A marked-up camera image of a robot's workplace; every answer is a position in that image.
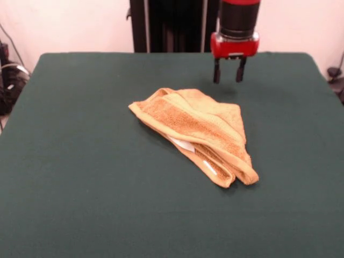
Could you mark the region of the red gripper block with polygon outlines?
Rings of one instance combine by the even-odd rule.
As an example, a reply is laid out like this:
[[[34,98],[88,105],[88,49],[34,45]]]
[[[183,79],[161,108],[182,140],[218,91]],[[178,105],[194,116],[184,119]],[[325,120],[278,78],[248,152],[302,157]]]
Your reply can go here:
[[[250,57],[257,53],[260,43],[258,32],[254,32],[248,39],[229,39],[223,37],[218,32],[211,34],[211,53],[214,60],[213,82],[220,82],[220,59],[228,59],[232,56]],[[241,58],[239,68],[236,73],[236,82],[242,82],[247,58]]]

